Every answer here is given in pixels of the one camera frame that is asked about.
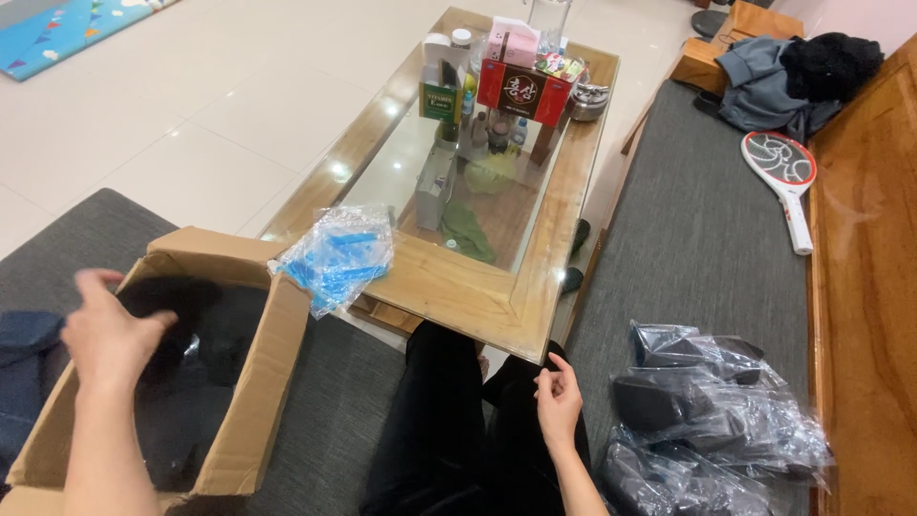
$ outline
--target open cardboard box flap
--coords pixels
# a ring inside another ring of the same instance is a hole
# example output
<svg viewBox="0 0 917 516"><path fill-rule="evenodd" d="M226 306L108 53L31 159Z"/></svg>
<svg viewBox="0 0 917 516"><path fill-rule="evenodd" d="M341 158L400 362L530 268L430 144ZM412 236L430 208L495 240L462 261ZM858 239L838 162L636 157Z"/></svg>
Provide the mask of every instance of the open cardboard box flap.
<svg viewBox="0 0 917 516"><path fill-rule="evenodd" d="M147 255L122 284L150 275L197 275L270 289L229 411L194 488L190 493L160 493L163 512L195 496L248 495L260 486L312 302L311 295L288 275L271 276L267 271L266 262L285 247L182 228L151 242ZM0 515L61 513L78 387L70 364L10 468L6 482L14 488L0 504Z"/></svg>

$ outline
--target black pants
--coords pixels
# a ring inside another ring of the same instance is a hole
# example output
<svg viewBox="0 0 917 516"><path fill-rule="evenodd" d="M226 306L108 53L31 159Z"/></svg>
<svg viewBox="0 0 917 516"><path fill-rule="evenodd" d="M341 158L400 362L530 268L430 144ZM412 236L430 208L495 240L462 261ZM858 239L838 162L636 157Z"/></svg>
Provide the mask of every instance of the black pants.
<svg viewBox="0 0 917 516"><path fill-rule="evenodd" d="M554 342L549 350L564 356ZM473 340L428 321L406 360L360 514L564 513L533 398L540 367L510 356L482 386ZM488 431L482 399L496 408ZM582 414L575 441L588 469Z"/></svg>

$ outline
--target gray jacket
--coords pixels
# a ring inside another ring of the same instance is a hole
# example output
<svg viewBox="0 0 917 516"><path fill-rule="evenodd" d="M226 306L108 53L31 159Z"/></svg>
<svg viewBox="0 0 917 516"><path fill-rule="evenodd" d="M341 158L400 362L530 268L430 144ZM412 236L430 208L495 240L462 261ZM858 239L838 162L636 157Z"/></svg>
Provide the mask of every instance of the gray jacket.
<svg viewBox="0 0 917 516"><path fill-rule="evenodd" d="M770 36L740 39L716 58L729 75L721 117L748 131L787 126L791 138L805 143L840 111L838 101L813 103L787 95L787 71L780 54L791 43Z"/></svg>

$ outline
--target hand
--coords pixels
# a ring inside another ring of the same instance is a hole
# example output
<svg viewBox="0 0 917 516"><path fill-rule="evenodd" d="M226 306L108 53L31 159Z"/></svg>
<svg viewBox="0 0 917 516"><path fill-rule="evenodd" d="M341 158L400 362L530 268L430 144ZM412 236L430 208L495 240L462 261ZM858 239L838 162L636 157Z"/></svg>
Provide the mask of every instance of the hand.
<svg viewBox="0 0 917 516"><path fill-rule="evenodd" d="M83 305L67 318L61 339L76 367L81 391L132 395L162 334L178 320L170 311L145 319L127 313L106 286L123 279L121 273L106 269L76 273Z"/></svg>
<svg viewBox="0 0 917 516"><path fill-rule="evenodd" d="M573 433L580 418L582 396L576 384L573 367L554 353L548 353L551 362L560 368L559 373L542 369L535 378L538 390L538 423L551 453L573 449Z"/></svg>

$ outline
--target red and white fly swatter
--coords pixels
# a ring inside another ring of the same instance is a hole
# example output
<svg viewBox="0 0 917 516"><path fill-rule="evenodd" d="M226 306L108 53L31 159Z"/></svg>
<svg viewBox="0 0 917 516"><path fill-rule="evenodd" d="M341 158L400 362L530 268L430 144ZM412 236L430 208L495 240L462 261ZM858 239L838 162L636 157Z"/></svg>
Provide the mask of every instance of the red and white fly swatter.
<svg viewBox="0 0 917 516"><path fill-rule="evenodd" d="M815 180L815 159L798 141L776 132L750 132L742 139L742 155L777 193L790 227L793 250L812 254L812 237L800 197Z"/></svg>

